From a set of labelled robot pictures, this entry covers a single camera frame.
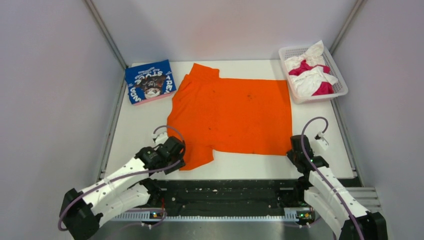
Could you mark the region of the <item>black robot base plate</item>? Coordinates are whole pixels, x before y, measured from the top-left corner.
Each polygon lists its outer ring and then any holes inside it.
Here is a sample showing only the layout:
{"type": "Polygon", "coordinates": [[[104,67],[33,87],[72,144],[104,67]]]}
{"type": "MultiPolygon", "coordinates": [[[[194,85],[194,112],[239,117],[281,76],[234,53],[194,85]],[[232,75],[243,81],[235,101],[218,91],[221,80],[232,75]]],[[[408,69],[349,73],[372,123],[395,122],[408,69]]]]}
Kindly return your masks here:
{"type": "Polygon", "coordinates": [[[294,199],[296,180],[158,180],[161,192],[142,208],[164,208],[169,217],[283,216],[309,208],[294,199]]]}

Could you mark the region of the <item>orange t-shirt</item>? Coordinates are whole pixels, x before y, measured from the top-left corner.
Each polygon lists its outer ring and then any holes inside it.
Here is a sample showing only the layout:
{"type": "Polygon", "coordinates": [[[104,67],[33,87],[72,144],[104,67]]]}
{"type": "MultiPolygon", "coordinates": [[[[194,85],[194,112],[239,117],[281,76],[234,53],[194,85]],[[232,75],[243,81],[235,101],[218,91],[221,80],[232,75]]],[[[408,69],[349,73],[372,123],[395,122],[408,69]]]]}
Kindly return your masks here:
{"type": "Polygon", "coordinates": [[[186,171],[214,151],[284,156],[291,149],[292,108],[286,80],[222,78],[195,63],[172,98],[171,136],[185,139],[186,171]]]}

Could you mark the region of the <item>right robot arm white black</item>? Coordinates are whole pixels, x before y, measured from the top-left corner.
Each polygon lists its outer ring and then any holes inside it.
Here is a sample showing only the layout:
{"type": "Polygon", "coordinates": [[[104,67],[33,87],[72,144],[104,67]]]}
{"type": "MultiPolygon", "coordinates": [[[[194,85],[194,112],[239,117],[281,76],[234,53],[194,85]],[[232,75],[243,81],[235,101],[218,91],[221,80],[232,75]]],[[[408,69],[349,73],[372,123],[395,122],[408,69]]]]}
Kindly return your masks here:
{"type": "Polygon", "coordinates": [[[312,207],[337,240],[387,240],[387,222],[349,193],[322,156],[315,156],[304,135],[290,137],[287,157],[302,174],[294,184],[293,200],[312,207]]]}

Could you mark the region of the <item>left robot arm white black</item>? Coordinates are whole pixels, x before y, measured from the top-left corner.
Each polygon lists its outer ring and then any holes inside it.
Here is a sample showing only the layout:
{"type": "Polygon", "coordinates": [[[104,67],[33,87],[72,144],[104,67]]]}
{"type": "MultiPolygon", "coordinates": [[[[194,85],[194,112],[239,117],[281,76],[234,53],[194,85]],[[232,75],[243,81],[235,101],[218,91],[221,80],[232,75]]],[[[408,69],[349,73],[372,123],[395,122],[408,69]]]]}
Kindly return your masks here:
{"type": "Polygon", "coordinates": [[[141,148],[121,168],[81,190],[63,197],[57,228],[75,240],[90,239],[112,218],[135,207],[155,207],[162,190],[151,176],[172,173],[185,166],[186,143],[175,136],[156,146],[141,148]]]}

